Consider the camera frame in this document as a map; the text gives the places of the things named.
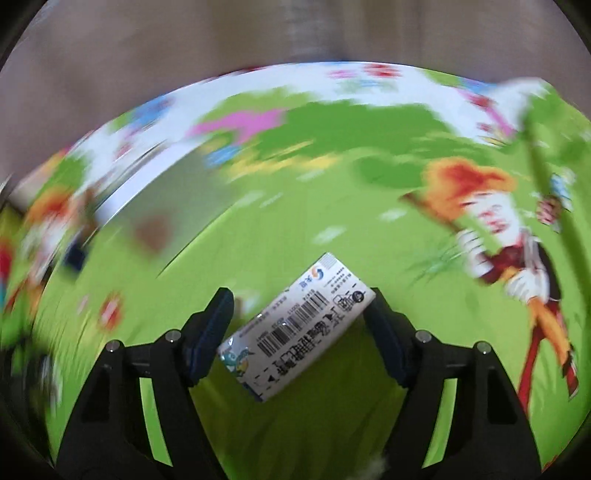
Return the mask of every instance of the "cartoon boy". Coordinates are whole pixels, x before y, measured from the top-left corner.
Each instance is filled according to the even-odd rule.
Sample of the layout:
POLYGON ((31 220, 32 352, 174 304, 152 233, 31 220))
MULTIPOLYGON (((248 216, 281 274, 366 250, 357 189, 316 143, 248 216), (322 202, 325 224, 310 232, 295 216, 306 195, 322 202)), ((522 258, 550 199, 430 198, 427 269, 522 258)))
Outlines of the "cartoon boy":
POLYGON ((579 380, 561 313, 560 285, 540 239, 532 235, 517 214, 511 196, 515 180, 503 170, 480 167, 465 158, 433 161, 425 173, 424 203, 435 217, 454 225, 458 218, 469 215, 502 247, 498 253, 489 254, 476 232, 454 225, 459 231, 457 243, 464 253, 468 274, 487 285, 504 281, 507 295, 530 311, 531 343, 518 388, 524 410, 528 411, 532 372, 544 338, 556 352, 572 399, 578 392, 579 380))

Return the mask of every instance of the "red flower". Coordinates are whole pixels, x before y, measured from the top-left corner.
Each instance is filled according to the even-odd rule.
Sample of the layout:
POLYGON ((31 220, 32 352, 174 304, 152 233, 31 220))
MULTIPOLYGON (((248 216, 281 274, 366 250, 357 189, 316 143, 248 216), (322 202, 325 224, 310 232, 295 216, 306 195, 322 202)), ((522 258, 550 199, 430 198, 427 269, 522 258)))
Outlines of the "red flower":
POLYGON ((489 124, 478 124, 478 128, 479 128, 479 130, 482 130, 483 132, 487 132, 487 133, 492 132, 492 127, 489 124))
POLYGON ((107 329, 113 330, 121 321, 121 295, 118 293, 111 293, 102 304, 100 308, 100 325, 107 329))
POLYGON ((398 69, 383 63, 370 63, 364 67, 364 70, 372 77, 397 78, 401 76, 398 69))
POLYGON ((484 95, 472 95, 470 97, 470 103, 486 110, 492 106, 492 99, 485 97, 484 95))
POLYGON ((332 72, 329 72, 329 78, 333 80, 351 79, 355 77, 355 72, 350 70, 333 70, 332 72))

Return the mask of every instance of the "pink shape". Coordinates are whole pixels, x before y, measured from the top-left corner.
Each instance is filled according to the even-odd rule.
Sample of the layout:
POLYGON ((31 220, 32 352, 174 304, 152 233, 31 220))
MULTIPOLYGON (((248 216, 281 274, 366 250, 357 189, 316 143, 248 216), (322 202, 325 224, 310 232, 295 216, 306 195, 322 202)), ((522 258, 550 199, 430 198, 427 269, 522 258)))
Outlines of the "pink shape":
POLYGON ((487 105, 481 108, 487 113, 489 117, 491 117, 491 120, 496 123, 503 135, 505 135, 507 138, 511 138, 515 134, 516 130, 505 120, 505 118, 503 118, 503 116, 495 109, 495 107, 492 106, 493 102, 490 99, 484 97, 483 95, 474 95, 472 92, 468 92, 463 88, 458 88, 458 91, 460 92, 460 95, 462 95, 469 102, 472 102, 474 105, 478 105, 478 100, 480 98, 489 100, 488 102, 485 102, 487 105))
POLYGON ((202 122, 188 132, 189 136, 203 135, 217 130, 237 130, 236 144, 242 145, 255 135, 283 125, 283 110, 274 109, 267 112, 243 110, 230 113, 219 120, 202 122))

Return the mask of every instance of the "cartoon character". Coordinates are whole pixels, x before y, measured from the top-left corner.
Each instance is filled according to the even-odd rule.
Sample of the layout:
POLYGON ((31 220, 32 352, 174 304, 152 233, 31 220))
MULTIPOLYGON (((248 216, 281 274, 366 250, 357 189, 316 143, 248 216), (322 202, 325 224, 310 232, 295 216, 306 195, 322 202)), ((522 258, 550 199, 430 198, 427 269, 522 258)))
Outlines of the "cartoon character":
POLYGON ((560 232, 560 216, 562 215, 562 202, 556 195, 548 195, 538 202, 536 218, 543 225, 552 227, 555 232, 560 232))
POLYGON ((518 216, 511 196, 515 180, 503 170, 480 167, 465 158, 431 162, 424 174, 427 191, 423 198, 411 193, 404 199, 456 233, 471 277, 486 285, 504 281, 507 295, 529 310, 531 343, 518 387, 524 410, 528 411, 532 373, 543 339, 554 348, 572 399, 578 392, 579 380, 561 312, 560 283, 540 239, 518 216), (474 218, 500 243, 501 250, 496 254, 486 252, 476 232, 458 227, 456 221, 463 215, 474 218))
POLYGON ((574 184, 575 174, 565 168, 562 175, 554 173, 550 177, 550 195, 538 202, 536 217, 540 223, 549 225, 555 232, 560 232, 560 217, 564 210, 572 212, 573 201, 570 186, 574 184))
POLYGON ((250 352, 248 348, 245 348, 238 356, 234 352, 227 350, 222 354, 222 362, 232 375, 240 378, 248 369, 249 355, 254 355, 254 353, 250 352))

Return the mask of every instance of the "cartoon print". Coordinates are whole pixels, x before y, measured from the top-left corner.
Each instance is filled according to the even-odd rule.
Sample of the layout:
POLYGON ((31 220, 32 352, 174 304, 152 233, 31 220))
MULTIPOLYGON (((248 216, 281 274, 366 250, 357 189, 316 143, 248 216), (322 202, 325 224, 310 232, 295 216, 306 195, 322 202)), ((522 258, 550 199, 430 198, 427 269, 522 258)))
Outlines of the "cartoon print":
POLYGON ((555 232, 560 232, 560 216, 564 210, 573 211, 569 187, 574 184, 575 174, 569 168, 565 168, 562 175, 556 173, 550 177, 551 194, 538 202, 536 217, 544 225, 552 227, 555 232))
POLYGON ((495 101, 480 93, 481 89, 474 89, 471 83, 462 82, 463 88, 458 88, 460 94, 472 105, 485 111, 493 122, 493 129, 501 136, 501 142, 507 143, 516 133, 516 130, 505 120, 501 113, 496 109, 495 101))
POLYGON ((511 140, 510 137, 507 137, 502 132, 498 125, 479 123, 478 128, 486 133, 486 135, 481 135, 480 138, 489 145, 493 145, 495 147, 503 147, 504 145, 507 145, 511 140))
POLYGON ((129 120, 125 126, 125 136, 117 150, 116 158, 119 159, 130 151, 135 136, 158 122, 168 112, 172 104, 171 96, 164 95, 140 105, 129 113, 124 113, 124 115, 129 115, 129 120))
POLYGON ((562 202, 555 195, 547 195, 538 202, 535 212, 536 218, 543 225, 552 227, 555 232, 560 232, 560 216, 562 214, 562 202))
POLYGON ((363 70, 372 77, 398 78, 401 76, 400 70, 396 67, 383 63, 369 63, 363 67, 363 70))
POLYGON ((528 411, 532 373, 540 348, 547 339, 554 348, 558 364, 572 399, 579 380, 574 351, 561 312, 562 292, 556 271, 540 239, 524 226, 511 192, 515 180, 495 167, 479 167, 465 158, 444 158, 431 162, 424 172, 427 183, 422 197, 403 196, 455 234, 463 252, 467 273, 486 285, 505 283, 505 292, 520 301, 530 314, 531 342, 522 370, 518 396, 528 411), (458 226, 456 221, 469 215, 501 245, 496 254, 485 251, 479 235, 458 226))
POLYGON ((113 330, 121 322, 121 304, 121 295, 111 293, 100 307, 99 324, 106 330, 113 330))
POLYGON ((254 355, 248 348, 245 348, 242 352, 236 356, 236 354, 230 350, 225 351, 222 354, 222 362, 226 366, 230 373, 235 377, 242 377, 248 369, 248 356, 254 355))
POLYGON ((237 135, 234 143, 236 145, 243 145, 259 133, 280 127, 283 123, 284 111, 282 109, 273 109, 260 113, 244 110, 229 113, 218 120, 201 122, 195 125, 187 133, 187 136, 204 135, 219 130, 235 130, 237 131, 237 135))

